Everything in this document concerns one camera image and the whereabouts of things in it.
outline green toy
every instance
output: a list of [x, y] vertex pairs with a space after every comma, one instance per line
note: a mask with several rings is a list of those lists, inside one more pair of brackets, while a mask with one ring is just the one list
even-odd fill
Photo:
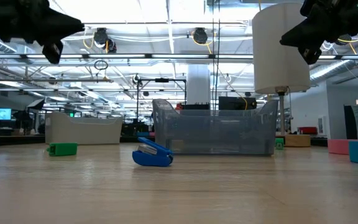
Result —
[[77, 143], [50, 143], [49, 156], [73, 156], [77, 154]]
[[276, 138], [276, 150], [284, 150], [284, 138]]

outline white cylinder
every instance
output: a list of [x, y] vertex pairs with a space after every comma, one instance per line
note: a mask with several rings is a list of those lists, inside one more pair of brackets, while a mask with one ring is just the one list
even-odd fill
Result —
[[301, 6], [276, 4], [252, 20], [255, 92], [276, 93], [276, 87], [281, 86], [289, 86], [291, 91], [310, 88], [309, 66], [298, 49], [280, 44], [281, 36], [305, 19]]

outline wooden table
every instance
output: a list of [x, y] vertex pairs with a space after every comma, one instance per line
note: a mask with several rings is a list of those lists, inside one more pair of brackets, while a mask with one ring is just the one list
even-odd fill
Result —
[[0, 223], [358, 223], [358, 164], [325, 147], [272, 157], [175, 156], [141, 167], [137, 144], [0, 147]]

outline stapler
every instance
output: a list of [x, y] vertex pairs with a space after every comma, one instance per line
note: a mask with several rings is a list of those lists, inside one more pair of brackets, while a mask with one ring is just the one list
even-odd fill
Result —
[[132, 152], [132, 158], [141, 166], [167, 167], [173, 161], [173, 152], [146, 138], [138, 138], [141, 144]]

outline yellow cable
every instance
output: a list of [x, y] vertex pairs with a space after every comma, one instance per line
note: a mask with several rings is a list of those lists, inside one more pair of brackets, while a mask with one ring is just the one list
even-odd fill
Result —
[[91, 46], [88, 46], [88, 44], [86, 44], [85, 42], [85, 39], [83, 39], [83, 43], [84, 43], [84, 46], [87, 48], [87, 49], [91, 49], [93, 47], [93, 41], [94, 41], [94, 32], [92, 34], [92, 44]]
[[248, 102], [247, 102], [247, 100], [246, 100], [240, 93], [238, 93], [238, 92], [233, 88], [233, 86], [230, 85], [229, 81], [227, 81], [227, 80], [226, 80], [226, 77], [223, 75], [221, 69], [218, 68], [218, 70], [219, 70], [219, 72], [221, 73], [221, 75], [222, 75], [224, 81], [227, 82], [227, 84], [230, 86], [230, 88], [232, 88], [232, 89], [234, 90], [234, 92], [237, 93], [237, 94], [246, 102], [246, 110], [247, 110], [247, 108], [248, 108]]
[[352, 43], [349, 43], [349, 45], [351, 46], [351, 49], [353, 50], [353, 53], [357, 54], [356, 50], [354, 50], [354, 47], [353, 47]]
[[358, 42], [358, 40], [342, 40], [342, 39], [338, 39], [341, 42], [345, 42], [345, 43], [356, 43]]
[[206, 46], [209, 50], [209, 54], [212, 54], [211, 48], [209, 47], [209, 45]]

